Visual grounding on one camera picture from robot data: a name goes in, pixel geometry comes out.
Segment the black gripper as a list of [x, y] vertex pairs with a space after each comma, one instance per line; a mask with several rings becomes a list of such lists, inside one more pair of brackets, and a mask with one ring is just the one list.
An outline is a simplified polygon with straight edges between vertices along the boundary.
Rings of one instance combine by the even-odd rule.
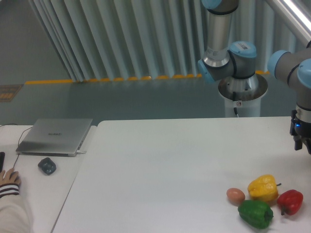
[[296, 108], [291, 113], [290, 135], [294, 140], [294, 149], [301, 150], [306, 146], [311, 153], [311, 112], [303, 108]]

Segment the white striped sleeve forearm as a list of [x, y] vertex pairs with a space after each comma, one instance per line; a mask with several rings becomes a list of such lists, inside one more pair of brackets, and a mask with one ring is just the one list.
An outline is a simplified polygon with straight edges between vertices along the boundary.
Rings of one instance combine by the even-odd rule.
[[31, 232], [30, 220], [17, 184], [0, 186], [0, 232]]

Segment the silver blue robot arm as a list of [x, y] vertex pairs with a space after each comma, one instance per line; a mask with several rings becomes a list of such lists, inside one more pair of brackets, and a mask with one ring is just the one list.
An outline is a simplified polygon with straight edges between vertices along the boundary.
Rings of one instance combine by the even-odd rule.
[[[229, 44], [229, 31], [237, 0], [205, 0], [209, 12], [207, 50], [198, 61], [206, 82], [219, 82], [227, 117], [257, 117], [267, 81], [255, 73], [257, 49], [247, 41]], [[268, 61], [268, 71], [296, 93], [290, 135], [295, 150], [311, 147], [311, 13], [299, 0], [270, 0], [268, 5], [283, 19], [305, 48], [292, 53], [279, 50]]]

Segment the person's hand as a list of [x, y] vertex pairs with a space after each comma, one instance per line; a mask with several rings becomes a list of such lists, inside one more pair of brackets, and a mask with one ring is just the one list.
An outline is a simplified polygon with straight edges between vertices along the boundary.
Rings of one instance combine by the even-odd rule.
[[8, 171], [3, 170], [0, 172], [0, 186], [8, 186], [8, 185], [16, 185], [12, 180], [11, 180], [11, 174], [14, 172], [14, 168], [9, 169]]

